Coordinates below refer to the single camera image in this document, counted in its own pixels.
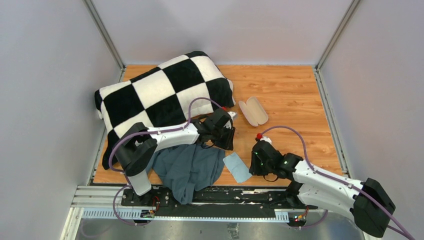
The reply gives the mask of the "pink glasses case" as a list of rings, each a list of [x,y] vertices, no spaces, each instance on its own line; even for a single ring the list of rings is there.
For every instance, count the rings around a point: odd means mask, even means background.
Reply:
[[[239,101],[238,105],[248,123],[253,127],[264,125],[269,120],[268,114],[255,96],[249,97],[246,101]]]

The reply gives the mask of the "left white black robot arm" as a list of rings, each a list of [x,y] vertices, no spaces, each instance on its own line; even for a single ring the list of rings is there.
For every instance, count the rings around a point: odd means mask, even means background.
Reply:
[[[173,126],[147,127],[137,122],[115,144],[110,157],[116,158],[121,165],[134,192],[135,202],[146,207],[153,201],[152,185],[146,170],[153,154],[174,146],[207,142],[232,151],[237,116],[234,111],[219,108],[205,118]]]

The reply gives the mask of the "light blue cleaning cloth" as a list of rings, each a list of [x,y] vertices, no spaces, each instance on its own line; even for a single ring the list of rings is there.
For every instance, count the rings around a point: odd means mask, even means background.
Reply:
[[[236,183],[242,184],[252,177],[247,165],[236,152],[224,157],[223,162]]]

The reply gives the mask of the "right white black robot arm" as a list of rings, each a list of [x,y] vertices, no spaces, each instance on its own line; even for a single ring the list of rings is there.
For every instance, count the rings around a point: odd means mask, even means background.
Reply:
[[[375,179],[366,181],[343,177],[308,164],[293,153],[281,154],[271,143],[259,140],[251,151],[249,172],[255,176],[274,174],[288,179],[286,204],[292,209],[301,205],[329,210],[353,221],[376,238],[382,238],[396,206]]]

